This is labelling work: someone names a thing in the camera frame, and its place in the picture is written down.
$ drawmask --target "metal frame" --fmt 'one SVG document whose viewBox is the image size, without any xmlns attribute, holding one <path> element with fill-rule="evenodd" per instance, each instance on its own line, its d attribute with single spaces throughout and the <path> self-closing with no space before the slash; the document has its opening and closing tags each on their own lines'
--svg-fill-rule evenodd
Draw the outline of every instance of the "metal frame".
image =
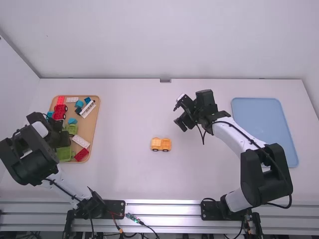
<svg viewBox="0 0 319 239">
<path fill-rule="evenodd" d="M 191 200 L 125 200 L 126 213 L 137 215 L 157 233 L 236 234 L 240 222 L 202 221 L 200 201 Z M 67 202 L 44 199 L 0 199 L 1 231 L 63 231 L 66 213 L 72 206 Z M 319 203 L 294 201 L 285 210 L 260 206 L 264 234 L 319 235 Z M 117 220 L 128 233 L 150 230 L 129 219 Z M 112 220 L 94 219 L 94 231 L 117 232 Z M 75 219 L 73 231 L 90 232 L 89 220 Z"/>
</svg>

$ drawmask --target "blue tray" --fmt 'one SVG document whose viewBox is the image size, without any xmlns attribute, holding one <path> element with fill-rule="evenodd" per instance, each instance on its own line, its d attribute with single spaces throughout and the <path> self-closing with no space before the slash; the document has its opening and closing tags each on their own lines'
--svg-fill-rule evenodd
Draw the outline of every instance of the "blue tray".
<svg viewBox="0 0 319 239">
<path fill-rule="evenodd" d="M 288 167 L 298 166 L 298 156 L 280 101 L 274 98 L 234 98 L 231 107 L 236 123 L 267 144 L 280 144 L 285 150 Z"/>
</svg>

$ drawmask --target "red lego brick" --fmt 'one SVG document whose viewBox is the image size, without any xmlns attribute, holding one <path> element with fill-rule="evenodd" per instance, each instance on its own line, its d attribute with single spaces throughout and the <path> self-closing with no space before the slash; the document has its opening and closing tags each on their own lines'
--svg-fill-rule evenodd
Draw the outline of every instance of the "red lego brick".
<svg viewBox="0 0 319 239">
<path fill-rule="evenodd" d="M 63 120 L 65 118 L 66 118 L 66 115 L 63 112 L 54 112 L 52 115 L 52 119 L 54 120 Z"/>
<path fill-rule="evenodd" d="M 57 105 L 62 105 L 64 102 L 64 96 L 59 96 L 58 101 L 56 102 Z"/>
<path fill-rule="evenodd" d="M 65 113 L 68 111 L 68 107 L 66 105 L 56 105 L 54 107 L 54 111 L 55 112 L 60 112 L 60 113 Z"/>
<path fill-rule="evenodd" d="M 84 158 L 88 153 L 89 153 L 89 151 L 86 148 L 83 148 L 80 152 L 78 152 L 74 156 L 74 158 L 76 159 L 76 161 L 80 162 L 82 160 L 82 158 Z"/>
</svg>

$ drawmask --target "orange toy car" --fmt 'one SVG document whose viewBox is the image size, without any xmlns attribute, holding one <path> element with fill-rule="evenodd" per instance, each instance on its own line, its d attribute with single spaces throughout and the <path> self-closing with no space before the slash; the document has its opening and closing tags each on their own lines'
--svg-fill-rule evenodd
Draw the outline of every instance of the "orange toy car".
<svg viewBox="0 0 319 239">
<path fill-rule="evenodd" d="M 171 150 L 171 140 L 169 138 L 152 138 L 151 141 L 151 150 L 163 152 L 168 152 Z"/>
</svg>

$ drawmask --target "white wall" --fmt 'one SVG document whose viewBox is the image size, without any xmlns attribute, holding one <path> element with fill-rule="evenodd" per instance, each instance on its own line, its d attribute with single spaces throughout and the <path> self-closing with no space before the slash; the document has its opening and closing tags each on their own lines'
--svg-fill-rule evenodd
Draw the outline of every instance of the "white wall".
<svg viewBox="0 0 319 239">
<path fill-rule="evenodd" d="M 39 78 L 0 36 L 0 140 L 23 126 Z M 0 160 L 0 181 L 4 166 Z"/>
<path fill-rule="evenodd" d="M 0 0 L 46 78 L 302 78 L 319 113 L 317 0 Z"/>
</svg>

